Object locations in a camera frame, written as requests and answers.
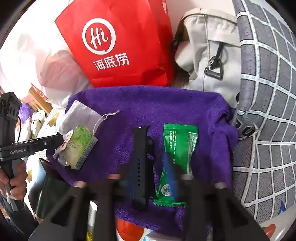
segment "green snack packet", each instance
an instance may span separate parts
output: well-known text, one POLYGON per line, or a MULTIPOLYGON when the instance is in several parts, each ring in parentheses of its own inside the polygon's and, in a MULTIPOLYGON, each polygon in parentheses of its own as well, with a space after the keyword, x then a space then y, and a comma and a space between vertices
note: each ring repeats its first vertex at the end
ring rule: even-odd
POLYGON ((78 124, 65 150, 59 154, 64 163, 70 164, 72 169, 80 170, 85 159, 91 152, 98 139, 84 125, 78 124))
MULTIPOLYGON (((195 150, 198 139, 196 126, 187 126, 180 124, 164 124, 163 127, 163 142, 165 152, 169 152, 173 159, 173 164, 178 164, 184 174, 192 175, 191 157, 195 150)), ((174 193, 169 184, 169 176, 164 165, 163 172, 160 177, 154 204, 167 207, 185 207, 185 202, 175 202, 174 193)))

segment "red packaging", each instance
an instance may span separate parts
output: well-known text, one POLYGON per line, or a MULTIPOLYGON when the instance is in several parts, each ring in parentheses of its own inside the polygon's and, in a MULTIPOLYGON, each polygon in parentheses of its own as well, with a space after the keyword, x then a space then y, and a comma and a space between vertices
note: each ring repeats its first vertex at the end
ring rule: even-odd
POLYGON ((165 0, 75 0, 55 23, 95 87, 171 84, 165 0))

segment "white plastic bag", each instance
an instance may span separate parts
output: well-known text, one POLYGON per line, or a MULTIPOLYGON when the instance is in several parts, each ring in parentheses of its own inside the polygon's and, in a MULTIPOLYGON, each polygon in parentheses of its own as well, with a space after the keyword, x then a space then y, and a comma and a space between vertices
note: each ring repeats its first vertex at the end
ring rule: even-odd
POLYGON ((93 87, 67 50, 50 54, 37 78, 33 88, 53 107, 66 107, 72 95, 93 87))
POLYGON ((59 50, 68 50, 55 19, 69 0, 35 1, 11 29, 0 49, 0 86, 22 100, 37 79, 44 60, 59 50))

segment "black buckle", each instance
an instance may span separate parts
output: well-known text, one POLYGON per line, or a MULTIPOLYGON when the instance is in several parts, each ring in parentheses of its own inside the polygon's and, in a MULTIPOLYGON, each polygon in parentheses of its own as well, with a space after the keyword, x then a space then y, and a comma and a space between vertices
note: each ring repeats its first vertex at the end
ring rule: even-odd
POLYGON ((224 43, 222 43, 222 42, 219 43, 217 54, 214 57, 210 58, 209 63, 207 65, 207 67, 205 68, 205 75, 208 75, 208 76, 213 77, 213 78, 218 79, 218 80, 223 79, 223 64, 222 64, 221 59, 220 59, 220 55, 222 53, 223 45, 224 45, 224 43), (216 73, 216 72, 212 71, 212 70, 217 69, 217 68, 220 68, 219 73, 216 73))

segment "haidilao logo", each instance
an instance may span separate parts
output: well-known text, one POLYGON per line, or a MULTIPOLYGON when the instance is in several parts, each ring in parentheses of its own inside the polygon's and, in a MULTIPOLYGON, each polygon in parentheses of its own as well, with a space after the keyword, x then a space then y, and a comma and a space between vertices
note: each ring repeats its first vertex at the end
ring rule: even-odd
POLYGON ((90 52, 104 55, 114 48, 116 34, 113 26, 107 20, 94 18, 84 26, 82 40, 90 52))

